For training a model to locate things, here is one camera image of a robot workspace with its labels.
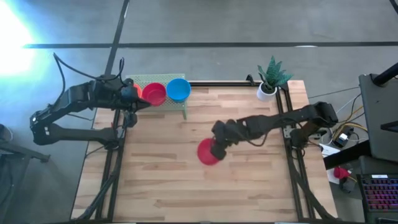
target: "concrete floor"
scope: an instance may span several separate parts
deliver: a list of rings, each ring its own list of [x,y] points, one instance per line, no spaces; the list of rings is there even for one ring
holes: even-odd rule
[[[25,44],[56,44],[111,43],[123,1],[6,3],[30,34]],[[397,24],[398,15],[388,0],[136,0],[130,3],[121,42],[398,41]],[[1,43],[7,47],[21,36],[15,32],[6,32],[11,37],[6,41],[2,34]],[[14,142],[52,155],[46,164],[32,160],[8,223],[66,221],[73,206],[87,142],[36,146],[29,129],[29,116],[54,102],[62,87],[52,52],[80,70],[101,75],[110,49],[0,52],[0,123],[14,130]],[[315,96],[358,86],[358,75],[379,73],[396,63],[398,47],[119,49],[116,58],[126,59],[125,75],[185,73],[189,80],[242,80],[257,73],[256,65],[266,66],[272,55],[284,61],[283,68],[294,79],[305,81],[308,96]],[[67,86],[88,81],[68,70],[65,74]],[[327,101],[337,110],[358,93],[355,89],[310,102]],[[348,114],[349,107],[338,116]],[[79,115],[92,118],[94,112]],[[358,122],[365,125],[363,118]],[[91,122],[76,118],[57,123],[91,127]],[[363,220],[358,194],[345,195],[333,186],[333,195],[340,218]]]

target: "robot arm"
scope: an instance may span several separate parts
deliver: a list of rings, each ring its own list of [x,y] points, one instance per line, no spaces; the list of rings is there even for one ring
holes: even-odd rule
[[[307,121],[300,129],[290,132],[290,144],[296,148],[303,148],[308,143],[308,137],[319,128],[331,128],[337,122],[337,115],[329,103],[318,102],[301,109],[274,116],[249,116],[238,120],[228,120],[226,123],[217,121],[212,132],[215,135],[210,152],[218,160],[223,160],[226,148],[240,141],[250,141],[266,135],[274,128],[293,125]]]
[[[107,108],[125,111],[131,119],[130,126],[133,126],[137,120],[135,112],[149,107],[150,103],[138,97],[137,89],[132,84],[133,80],[129,78],[122,82],[115,75],[102,75],[97,80],[70,87],[54,105],[48,105],[30,117],[34,142],[46,145],[59,140],[98,141],[108,149],[118,146],[116,128],[65,129],[53,122],[71,112]]]

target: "red cup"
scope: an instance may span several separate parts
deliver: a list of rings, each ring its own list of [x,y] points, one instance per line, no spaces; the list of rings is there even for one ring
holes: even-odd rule
[[[343,179],[345,177],[349,177],[349,172],[346,169],[343,169],[341,167],[336,167],[335,170],[333,171],[333,175],[337,179]]]
[[[198,158],[200,162],[202,162],[204,165],[214,165],[216,164],[219,160],[212,155],[210,152],[211,146],[215,142],[214,139],[211,138],[206,138],[202,140],[199,145],[198,145]]]
[[[160,106],[166,100],[166,87],[160,83],[150,83],[142,91],[142,98],[152,106]]]
[[[141,96],[142,96],[141,87],[137,83],[133,84],[133,86],[137,88],[138,97],[141,98]]]

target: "butcher block tabletop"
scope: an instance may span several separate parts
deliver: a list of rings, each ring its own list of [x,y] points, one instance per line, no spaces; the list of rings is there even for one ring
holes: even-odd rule
[[[303,81],[289,81],[289,89],[294,109],[309,104]],[[138,123],[126,134],[113,221],[297,221],[280,129],[272,130],[262,147],[241,142],[227,148],[225,159],[214,166],[197,158],[199,142],[213,137],[211,128],[217,120],[278,113],[276,99],[261,102],[256,92],[257,87],[192,87],[187,120],[175,111],[138,112]],[[93,127],[109,127],[113,117],[114,111],[98,109]],[[87,152],[100,146],[91,142]],[[336,217],[321,151],[312,145],[305,151],[310,188]],[[72,218],[81,215],[98,193],[105,159],[104,149],[85,159]],[[300,198],[305,210],[303,194]]]

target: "keyboard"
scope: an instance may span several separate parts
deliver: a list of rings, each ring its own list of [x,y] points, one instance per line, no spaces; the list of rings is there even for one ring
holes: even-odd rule
[[[398,174],[358,175],[364,210],[398,212]]]

